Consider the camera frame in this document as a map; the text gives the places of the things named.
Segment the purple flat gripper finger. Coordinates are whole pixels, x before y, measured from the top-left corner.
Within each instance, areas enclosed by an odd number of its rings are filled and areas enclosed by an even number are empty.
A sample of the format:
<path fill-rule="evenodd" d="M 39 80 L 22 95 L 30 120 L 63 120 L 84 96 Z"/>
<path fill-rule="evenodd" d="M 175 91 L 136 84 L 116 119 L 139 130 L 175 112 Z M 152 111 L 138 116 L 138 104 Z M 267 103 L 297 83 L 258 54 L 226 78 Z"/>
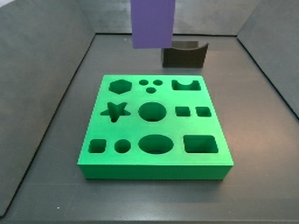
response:
<path fill-rule="evenodd" d="M 175 0 L 131 0 L 135 49 L 171 47 L 174 12 Z"/>

